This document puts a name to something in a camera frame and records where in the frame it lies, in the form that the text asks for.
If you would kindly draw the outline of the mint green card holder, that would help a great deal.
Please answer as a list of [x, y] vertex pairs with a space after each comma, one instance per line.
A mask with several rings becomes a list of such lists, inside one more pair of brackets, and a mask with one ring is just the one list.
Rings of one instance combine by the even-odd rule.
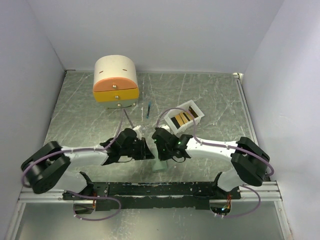
[[156, 160], [152, 166], [152, 171], [154, 173], [162, 172], [168, 169], [167, 161]]

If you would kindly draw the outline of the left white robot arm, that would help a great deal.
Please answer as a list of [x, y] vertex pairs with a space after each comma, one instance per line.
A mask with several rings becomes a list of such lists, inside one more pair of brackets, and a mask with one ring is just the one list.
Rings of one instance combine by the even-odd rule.
[[138, 129], [125, 128], [116, 138], [95, 147], [71, 148], [50, 141], [21, 164], [22, 180], [35, 194], [71, 190], [86, 200], [93, 195], [93, 184], [85, 172], [76, 169], [110, 165], [121, 157], [136, 161], [155, 158]]

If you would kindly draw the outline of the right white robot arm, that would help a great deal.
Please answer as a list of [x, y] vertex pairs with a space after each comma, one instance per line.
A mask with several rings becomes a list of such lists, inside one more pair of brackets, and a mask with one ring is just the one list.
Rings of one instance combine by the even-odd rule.
[[157, 127], [152, 139], [161, 161], [203, 158], [231, 163], [231, 169], [219, 173], [214, 180], [212, 193], [218, 199], [243, 184], [260, 187], [269, 167], [270, 157], [247, 137], [238, 141], [206, 140], [190, 134], [177, 137], [163, 127]]

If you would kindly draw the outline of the white plastic tray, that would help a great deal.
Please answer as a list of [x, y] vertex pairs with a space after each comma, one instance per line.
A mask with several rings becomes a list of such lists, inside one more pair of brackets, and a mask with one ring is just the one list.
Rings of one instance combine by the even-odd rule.
[[192, 127], [194, 125], [193, 119], [197, 125], [204, 116], [205, 114], [196, 103], [193, 100], [189, 100], [177, 106], [177, 109], [170, 109], [164, 115], [164, 120], [171, 131], [176, 135], [185, 132], [188, 128]]

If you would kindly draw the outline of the blue pen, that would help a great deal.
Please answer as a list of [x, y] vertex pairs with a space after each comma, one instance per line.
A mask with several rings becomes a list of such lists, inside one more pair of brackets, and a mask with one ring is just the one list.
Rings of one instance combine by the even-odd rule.
[[147, 119], [150, 117], [151, 105], [152, 105], [152, 102], [149, 101], [149, 102], [148, 102], [148, 106], [147, 106], [147, 113], [146, 113], [146, 118], [147, 118]]

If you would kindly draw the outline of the black base bar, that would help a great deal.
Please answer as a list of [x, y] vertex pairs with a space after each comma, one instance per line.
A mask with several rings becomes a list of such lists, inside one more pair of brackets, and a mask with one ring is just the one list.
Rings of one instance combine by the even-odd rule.
[[122, 209], [195, 208], [208, 210], [210, 201], [239, 200], [235, 187], [219, 190], [214, 181], [198, 182], [94, 182], [81, 192], [85, 196], [109, 197], [120, 201]]

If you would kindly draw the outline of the beige mini drawer cabinet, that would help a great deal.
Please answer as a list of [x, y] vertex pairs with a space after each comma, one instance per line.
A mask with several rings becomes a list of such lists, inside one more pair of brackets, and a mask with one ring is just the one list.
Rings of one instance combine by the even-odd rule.
[[108, 109], [135, 106], [140, 95], [134, 62], [123, 55], [99, 58], [92, 87], [95, 101]]

